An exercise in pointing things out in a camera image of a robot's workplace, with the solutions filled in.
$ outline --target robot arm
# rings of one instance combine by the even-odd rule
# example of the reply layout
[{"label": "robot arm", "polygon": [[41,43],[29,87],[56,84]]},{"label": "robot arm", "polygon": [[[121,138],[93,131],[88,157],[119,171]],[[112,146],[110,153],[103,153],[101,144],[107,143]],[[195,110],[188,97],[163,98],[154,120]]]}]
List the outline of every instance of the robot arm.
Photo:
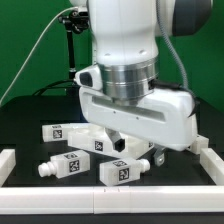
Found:
[{"label": "robot arm", "polygon": [[[72,1],[84,4],[85,1]],[[196,32],[212,0],[161,1],[161,16],[174,35]],[[153,88],[158,77],[156,0],[89,0],[96,64],[76,74],[85,118],[106,129],[183,150],[195,140],[192,96]]]}]

